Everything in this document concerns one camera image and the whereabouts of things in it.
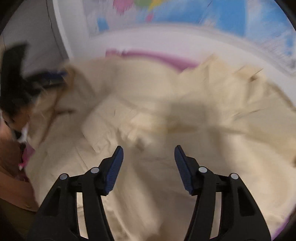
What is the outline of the person's left hand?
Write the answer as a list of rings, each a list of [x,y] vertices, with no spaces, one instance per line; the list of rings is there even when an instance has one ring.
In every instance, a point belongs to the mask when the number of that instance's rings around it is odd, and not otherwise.
[[[16,140],[12,129],[6,124],[4,112],[1,111],[1,172],[16,180],[28,182],[23,167],[25,149],[26,144]]]

